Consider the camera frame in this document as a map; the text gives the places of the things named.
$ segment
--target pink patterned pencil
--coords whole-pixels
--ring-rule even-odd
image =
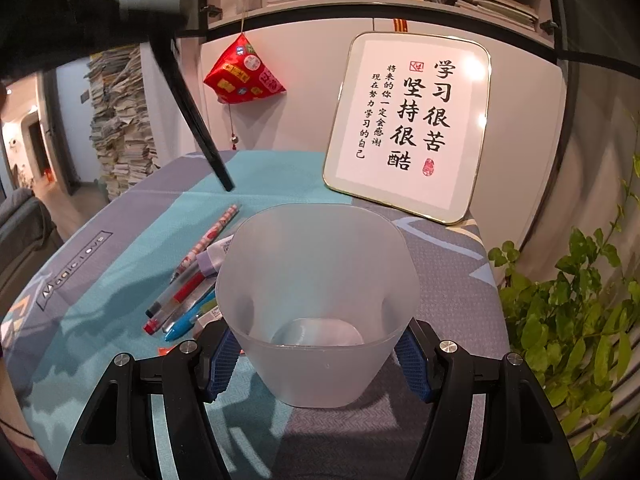
[[[187,270],[187,267],[189,267],[196,260],[196,256],[198,254],[200,254],[202,251],[204,251],[204,249],[206,249],[213,243],[213,241],[222,232],[222,229],[224,229],[225,226],[229,222],[231,222],[233,217],[236,216],[236,214],[238,214],[239,210],[240,210],[240,206],[237,204],[233,204],[220,217],[220,220],[218,220],[215,224],[213,224],[211,226],[211,229],[209,229],[206,233],[204,233],[204,236],[200,240],[198,240],[198,243],[196,243],[193,246],[191,251],[189,251],[187,255],[182,259],[182,261],[180,262],[180,265],[176,267],[174,275],[171,278],[171,282],[175,280],[178,276],[180,276],[185,270]]]

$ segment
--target translucent plastic bin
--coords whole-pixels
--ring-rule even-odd
[[[387,219],[351,205],[288,204],[241,225],[216,297],[276,398],[335,408],[378,373],[416,311],[420,284]]]

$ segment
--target framed calligraphy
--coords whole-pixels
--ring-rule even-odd
[[[396,32],[357,36],[325,183],[445,224],[459,221],[478,174],[490,78],[489,53],[474,41]]]

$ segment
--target metal bolt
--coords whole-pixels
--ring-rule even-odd
[[[458,345],[456,345],[453,341],[449,341],[445,339],[440,342],[440,350],[446,352],[447,354],[453,354],[458,349]]]
[[[510,354],[507,354],[507,361],[514,366],[520,366],[522,364],[522,356],[520,354],[516,354],[516,352],[511,352]]]
[[[113,364],[115,364],[116,366],[124,366],[128,362],[129,362],[128,354],[118,354],[116,355],[116,357],[113,358]]]
[[[195,352],[196,348],[198,348],[198,343],[194,340],[189,339],[188,341],[184,341],[180,345],[180,352],[183,354],[190,354],[191,352]]]

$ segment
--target table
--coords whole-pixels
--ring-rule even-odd
[[[333,192],[324,155],[225,152],[226,193],[200,154],[186,155],[128,190],[79,230],[31,280],[2,322],[2,347],[27,424],[54,469],[91,392],[119,352],[167,346],[142,332],[145,309],[177,262],[232,202],[235,222],[282,203],[353,203],[390,219],[420,277],[416,317],[471,354],[500,358],[508,339],[490,264],[472,218],[444,227]],[[162,399],[154,427],[165,480],[177,478]],[[355,403],[311,410],[277,401],[242,356],[229,388],[207,405],[234,480],[404,479],[430,406],[412,394],[391,355]],[[472,478],[484,399],[474,398],[461,478]]]

